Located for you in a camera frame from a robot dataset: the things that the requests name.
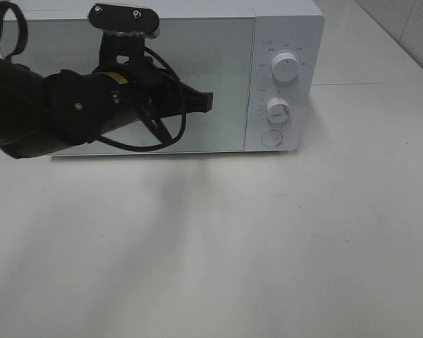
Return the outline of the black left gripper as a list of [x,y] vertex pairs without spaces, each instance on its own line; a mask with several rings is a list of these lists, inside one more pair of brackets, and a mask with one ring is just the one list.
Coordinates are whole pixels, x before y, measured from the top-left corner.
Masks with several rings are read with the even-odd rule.
[[145,103],[155,106],[155,116],[167,118],[188,113],[207,113],[212,109],[214,94],[182,86],[172,68],[145,46],[143,37],[103,35],[96,73],[117,73]]

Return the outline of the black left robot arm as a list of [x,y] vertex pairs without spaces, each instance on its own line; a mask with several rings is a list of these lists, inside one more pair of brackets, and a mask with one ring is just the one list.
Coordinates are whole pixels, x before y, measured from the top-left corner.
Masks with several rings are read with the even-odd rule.
[[212,109],[213,95],[184,84],[141,37],[104,35],[90,74],[43,77],[0,58],[0,149],[34,158],[100,142],[148,152],[180,140],[165,118]]

